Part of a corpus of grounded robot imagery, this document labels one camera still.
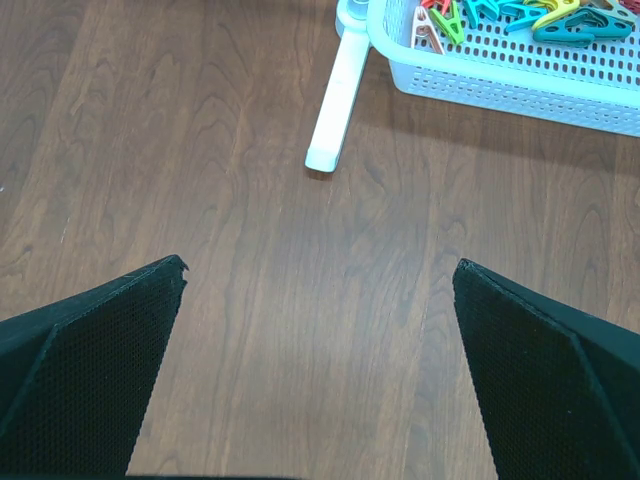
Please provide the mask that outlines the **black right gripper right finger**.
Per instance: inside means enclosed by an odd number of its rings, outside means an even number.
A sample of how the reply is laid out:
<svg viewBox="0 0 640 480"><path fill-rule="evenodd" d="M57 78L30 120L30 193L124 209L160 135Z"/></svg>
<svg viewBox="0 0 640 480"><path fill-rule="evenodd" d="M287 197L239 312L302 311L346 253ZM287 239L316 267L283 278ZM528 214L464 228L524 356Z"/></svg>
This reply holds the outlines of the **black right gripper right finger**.
<svg viewBox="0 0 640 480"><path fill-rule="evenodd" d="M468 259L452 284L498 477L638 478L638 334Z"/></svg>

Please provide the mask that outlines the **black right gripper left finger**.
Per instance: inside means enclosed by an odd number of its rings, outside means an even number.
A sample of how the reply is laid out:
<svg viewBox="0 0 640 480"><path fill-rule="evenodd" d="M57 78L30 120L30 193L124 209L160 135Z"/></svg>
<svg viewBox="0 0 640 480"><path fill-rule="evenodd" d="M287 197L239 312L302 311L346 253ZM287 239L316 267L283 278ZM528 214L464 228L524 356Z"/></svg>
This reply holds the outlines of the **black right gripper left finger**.
<svg viewBox="0 0 640 480"><path fill-rule="evenodd" d="M126 473L186 268L170 255L2 321L2 475Z"/></svg>

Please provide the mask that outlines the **pink clothespin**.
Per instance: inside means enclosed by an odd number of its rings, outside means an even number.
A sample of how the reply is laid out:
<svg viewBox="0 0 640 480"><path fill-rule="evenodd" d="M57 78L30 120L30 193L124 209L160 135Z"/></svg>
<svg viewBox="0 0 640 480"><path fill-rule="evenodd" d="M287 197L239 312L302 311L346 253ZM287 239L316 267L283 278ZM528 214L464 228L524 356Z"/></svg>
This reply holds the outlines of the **pink clothespin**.
<svg viewBox="0 0 640 480"><path fill-rule="evenodd" d="M428 10L425 7L416 6L412 18L410 47L415 49L420 45L429 45L436 54L445 54Z"/></svg>

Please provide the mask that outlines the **white plastic basket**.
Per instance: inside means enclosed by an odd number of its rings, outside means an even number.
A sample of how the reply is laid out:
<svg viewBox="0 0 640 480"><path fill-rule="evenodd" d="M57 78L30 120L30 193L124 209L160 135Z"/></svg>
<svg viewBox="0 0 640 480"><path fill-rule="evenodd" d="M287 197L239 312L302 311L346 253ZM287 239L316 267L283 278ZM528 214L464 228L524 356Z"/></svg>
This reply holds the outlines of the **white plastic basket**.
<svg viewBox="0 0 640 480"><path fill-rule="evenodd" d="M580 1L632 26L623 40L570 47L533 40L547 13L526 1L455 1L465 39L433 22L445 54L410 47L417 1L373 1L367 32L402 92L636 137L639 18L616 1Z"/></svg>

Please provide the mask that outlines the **teal clothespin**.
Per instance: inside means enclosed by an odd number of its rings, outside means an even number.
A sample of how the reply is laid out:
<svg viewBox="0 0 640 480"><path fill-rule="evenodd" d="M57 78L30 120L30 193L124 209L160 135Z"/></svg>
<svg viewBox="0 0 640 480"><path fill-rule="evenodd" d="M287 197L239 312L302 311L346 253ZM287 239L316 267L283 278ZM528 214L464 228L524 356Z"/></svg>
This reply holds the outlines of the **teal clothespin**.
<svg viewBox="0 0 640 480"><path fill-rule="evenodd" d="M583 7L571 15L533 30L533 40L570 47L587 47L600 40L623 40L632 26L599 10Z"/></svg>

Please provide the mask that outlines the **green clothespin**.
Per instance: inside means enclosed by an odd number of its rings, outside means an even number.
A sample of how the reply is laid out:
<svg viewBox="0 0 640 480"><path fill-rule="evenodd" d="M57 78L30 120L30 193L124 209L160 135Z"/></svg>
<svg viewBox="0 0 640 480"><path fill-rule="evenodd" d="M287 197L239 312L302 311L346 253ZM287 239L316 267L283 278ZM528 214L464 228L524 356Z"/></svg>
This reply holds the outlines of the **green clothespin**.
<svg viewBox="0 0 640 480"><path fill-rule="evenodd" d="M451 43L460 45L464 42L464 28L458 4L455 1L435 1L434 5L429 9L429 15Z"/></svg>

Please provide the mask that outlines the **yellow clothespin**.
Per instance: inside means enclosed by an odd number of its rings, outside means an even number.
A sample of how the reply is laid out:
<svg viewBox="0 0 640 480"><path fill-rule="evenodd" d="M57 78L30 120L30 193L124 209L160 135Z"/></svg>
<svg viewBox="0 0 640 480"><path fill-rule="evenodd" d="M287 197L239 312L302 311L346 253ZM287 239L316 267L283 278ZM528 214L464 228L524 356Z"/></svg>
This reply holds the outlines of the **yellow clothespin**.
<svg viewBox="0 0 640 480"><path fill-rule="evenodd" d="M526 5L545 8L547 13L542 15L532 26L534 31L560 20L577 10L580 0L535 0L526 1Z"/></svg>

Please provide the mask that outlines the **white clothes rack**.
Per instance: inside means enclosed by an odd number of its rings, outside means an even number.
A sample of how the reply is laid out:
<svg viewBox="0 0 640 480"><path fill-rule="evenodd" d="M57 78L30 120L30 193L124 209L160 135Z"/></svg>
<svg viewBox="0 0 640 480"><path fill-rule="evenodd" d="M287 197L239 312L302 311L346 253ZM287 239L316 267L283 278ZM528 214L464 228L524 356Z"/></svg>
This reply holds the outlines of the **white clothes rack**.
<svg viewBox="0 0 640 480"><path fill-rule="evenodd" d="M305 166L333 173L338 165L361 78L371 48L368 1L339 1L336 31L340 43L305 158Z"/></svg>

